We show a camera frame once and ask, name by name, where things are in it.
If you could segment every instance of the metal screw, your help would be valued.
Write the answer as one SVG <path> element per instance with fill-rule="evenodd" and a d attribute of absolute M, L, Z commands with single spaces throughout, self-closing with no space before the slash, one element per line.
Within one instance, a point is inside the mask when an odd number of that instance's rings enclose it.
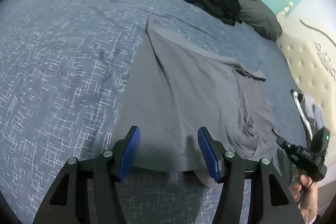
<path fill-rule="evenodd" d="M 76 161 L 77 161 L 76 158 L 70 158 L 70 159 L 68 159 L 68 163 L 69 164 L 74 164 Z"/>
<path fill-rule="evenodd" d="M 268 158 L 263 158 L 261 162 L 266 165 L 269 165 L 271 163 L 271 161 Z"/>
<path fill-rule="evenodd" d="M 235 153 L 232 151 L 226 151 L 225 156 L 227 156 L 228 158 L 233 158 L 235 156 Z"/>
<path fill-rule="evenodd" d="M 110 151 L 110 150 L 107 150 L 107 151 L 104 152 L 103 155 L 104 155 L 105 158 L 109 158 L 109 157 L 111 157 L 113 155 L 113 152 Z"/>

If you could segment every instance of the wire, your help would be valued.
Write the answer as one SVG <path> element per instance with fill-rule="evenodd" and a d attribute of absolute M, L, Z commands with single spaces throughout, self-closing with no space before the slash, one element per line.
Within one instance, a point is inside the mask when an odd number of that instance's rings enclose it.
<path fill-rule="evenodd" d="M 307 195 L 307 192 L 308 192 L 309 188 L 312 186 L 313 183 L 314 183 L 314 182 L 311 181 L 311 184 L 309 185 L 309 187 L 307 188 L 307 190 L 305 191 L 305 193 L 300 197 L 299 201 L 298 201 L 296 204 L 300 204 L 301 201 L 303 201 L 303 200 L 305 199 L 305 197 L 306 197 L 306 195 Z"/>

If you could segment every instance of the bed frame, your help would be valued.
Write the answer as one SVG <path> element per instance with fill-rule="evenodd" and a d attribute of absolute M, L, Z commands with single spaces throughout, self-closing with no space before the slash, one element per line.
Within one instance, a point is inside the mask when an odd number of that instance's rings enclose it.
<path fill-rule="evenodd" d="M 336 163 L 336 37 L 327 28 L 304 17 L 288 18 L 289 3 L 277 19 L 283 33 L 277 45 L 287 59 L 291 74 L 303 93 L 321 107 L 330 130 L 326 165 Z"/>

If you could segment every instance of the tufted headboard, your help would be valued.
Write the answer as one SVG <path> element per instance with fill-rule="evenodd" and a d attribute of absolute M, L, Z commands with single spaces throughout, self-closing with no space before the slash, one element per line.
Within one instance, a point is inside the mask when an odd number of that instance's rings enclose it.
<path fill-rule="evenodd" d="M 300 90 L 321 107 L 325 126 L 331 132 L 325 161 L 331 165 L 336 162 L 336 40 L 316 22 L 287 18 L 291 6 L 290 3 L 277 15 L 283 30 L 277 44 Z"/>

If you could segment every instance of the human hand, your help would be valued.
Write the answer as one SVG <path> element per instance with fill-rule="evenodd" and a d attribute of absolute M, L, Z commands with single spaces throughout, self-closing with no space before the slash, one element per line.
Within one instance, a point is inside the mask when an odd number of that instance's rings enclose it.
<path fill-rule="evenodd" d="M 316 182 L 312 183 L 312 179 L 308 176 L 301 175 L 300 182 L 293 183 L 289 190 L 292 193 L 294 200 L 300 200 L 300 191 L 302 187 L 307 189 L 307 193 L 300 203 L 300 212 L 306 224 L 309 224 L 317 215 L 317 199 L 318 187 Z"/>

